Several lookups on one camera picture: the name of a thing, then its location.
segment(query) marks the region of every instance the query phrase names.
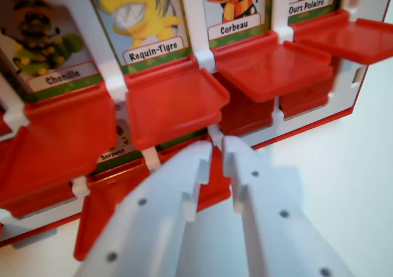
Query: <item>notched white plastic arm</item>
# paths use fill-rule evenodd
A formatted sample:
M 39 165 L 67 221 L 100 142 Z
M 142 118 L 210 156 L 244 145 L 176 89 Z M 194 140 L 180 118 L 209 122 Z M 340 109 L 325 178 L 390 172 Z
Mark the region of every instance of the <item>notched white plastic arm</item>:
M 264 153 L 226 136 L 223 164 L 243 218 L 251 277 L 353 276 L 289 198 Z
M 211 157 L 210 142 L 195 142 L 127 195 L 76 276 L 173 277 Z

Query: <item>cartoon tiger shark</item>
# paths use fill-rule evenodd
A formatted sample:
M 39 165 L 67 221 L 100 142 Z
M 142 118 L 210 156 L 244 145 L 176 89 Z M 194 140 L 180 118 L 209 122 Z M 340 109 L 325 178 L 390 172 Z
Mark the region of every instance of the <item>cartoon tiger shark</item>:
M 132 48 L 151 36 L 170 39 L 182 23 L 170 0 L 99 0 L 99 8 L 115 17 L 117 34 L 133 38 Z

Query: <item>red plastic tray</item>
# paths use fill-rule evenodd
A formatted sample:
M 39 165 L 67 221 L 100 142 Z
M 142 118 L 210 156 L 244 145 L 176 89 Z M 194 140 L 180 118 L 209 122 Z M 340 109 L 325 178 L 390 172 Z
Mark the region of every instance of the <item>red plastic tray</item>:
M 373 64 L 393 56 L 393 25 L 334 13 L 291 25 L 294 41 L 360 64 Z
M 114 103 L 104 83 L 25 106 L 30 120 L 0 169 L 0 206 L 86 175 L 116 144 Z
M 90 194 L 80 215 L 74 257 L 83 260 L 112 217 L 116 205 L 149 176 L 144 160 L 138 159 L 88 178 Z
M 229 93 L 194 58 L 126 75 L 131 136 L 143 150 L 221 119 Z
M 332 76 L 328 53 L 293 42 L 281 45 L 274 31 L 212 51 L 218 72 L 255 102 Z

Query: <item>white tabletop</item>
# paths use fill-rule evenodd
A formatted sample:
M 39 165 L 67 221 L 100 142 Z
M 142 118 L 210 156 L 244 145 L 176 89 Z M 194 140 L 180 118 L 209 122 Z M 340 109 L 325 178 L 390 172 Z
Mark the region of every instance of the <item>white tabletop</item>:
M 387 22 L 393 22 L 393 7 Z M 393 58 L 370 67 L 352 115 L 269 147 L 276 173 L 357 277 L 393 276 Z M 0 249 L 1 276 L 72 276 L 79 220 Z M 227 200 L 187 226 L 178 276 L 247 276 Z

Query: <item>white plastic clip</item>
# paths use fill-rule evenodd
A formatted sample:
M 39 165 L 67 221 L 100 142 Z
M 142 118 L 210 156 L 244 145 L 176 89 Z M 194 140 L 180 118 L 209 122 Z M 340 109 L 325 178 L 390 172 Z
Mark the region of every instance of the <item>white plastic clip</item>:
M 192 52 L 198 60 L 200 68 L 205 68 L 210 73 L 215 73 L 216 63 L 214 55 L 210 51 L 208 27 L 204 17 L 203 0 L 183 0 L 184 10 L 187 18 L 187 26 L 190 34 Z

